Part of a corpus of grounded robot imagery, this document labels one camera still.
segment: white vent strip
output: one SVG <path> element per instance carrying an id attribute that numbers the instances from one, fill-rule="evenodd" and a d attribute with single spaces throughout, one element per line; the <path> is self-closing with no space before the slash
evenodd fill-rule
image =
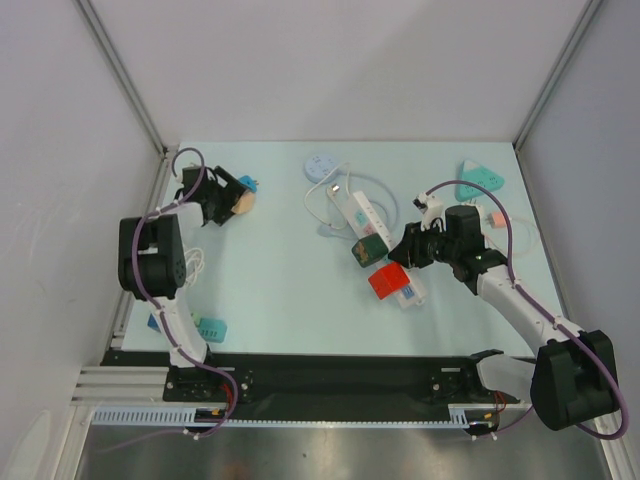
<path id="1" fill-rule="evenodd" d="M 215 422 L 195 422 L 196 408 L 183 407 L 99 407 L 93 425 L 149 427 L 209 427 Z M 271 420 L 229 420 L 230 427 L 285 428 L 467 428 L 467 418 L 461 408 L 450 408 L 451 420 L 433 422 L 299 422 Z"/>

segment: red cube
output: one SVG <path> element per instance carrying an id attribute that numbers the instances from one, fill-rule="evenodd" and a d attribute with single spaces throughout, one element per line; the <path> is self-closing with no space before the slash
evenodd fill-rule
<path id="1" fill-rule="evenodd" d="M 373 287 L 373 291 L 378 295 L 378 298 L 382 300 L 393 292 L 409 285 L 410 280 L 404 272 L 402 265 L 391 262 L 389 265 L 378 269 L 376 273 L 371 275 L 369 277 L 369 283 Z"/>

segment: gray wall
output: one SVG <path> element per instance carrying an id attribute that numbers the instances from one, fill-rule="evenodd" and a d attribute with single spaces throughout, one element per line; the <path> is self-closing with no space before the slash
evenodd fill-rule
<path id="1" fill-rule="evenodd" d="M 0 65 L 0 472 L 48 410 L 46 478 L 120 291 L 118 220 L 158 159 L 70 0 L 3 2 Z"/>
<path id="2" fill-rule="evenodd" d="M 522 152 L 569 313 L 614 342 L 640 445 L 640 2 L 607 2 Z"/>

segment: teal triangular object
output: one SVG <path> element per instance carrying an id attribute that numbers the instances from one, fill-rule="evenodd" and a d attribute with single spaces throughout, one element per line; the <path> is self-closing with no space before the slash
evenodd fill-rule
<path id="1" fill-rule="evenodd" d="M 480 185 L 490 192 L 498 190 L 504 185 L 504 178 L 473 160 L 465 160 L 462 162 L 458 179 Z M 456 200 L 459 202 L 466 202 L 480 195 L 483 195 L 483 193 L 477 188 L 467 185 L 457 185 Z"/>

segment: white wall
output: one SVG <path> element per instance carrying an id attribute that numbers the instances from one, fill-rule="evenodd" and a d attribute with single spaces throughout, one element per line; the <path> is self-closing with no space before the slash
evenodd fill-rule
<path id="1" fill-rule="evenodd" d="M 586 0 L 94 0 L 161 135 L 497 140 Z"/>
<path id="2" fill-rule="evenodd" d="M 1 472 L 43 409 L 57 448 L 119 292 L 118 220 L 158 160 L 71 1 L 3 2 L 0 65 Z"/>
<path id="3" fill-rule="evenodd" d="M 640 2 L 605 5 L 525 144 L 573 318 L 613 340 L 640 445 Z"/>

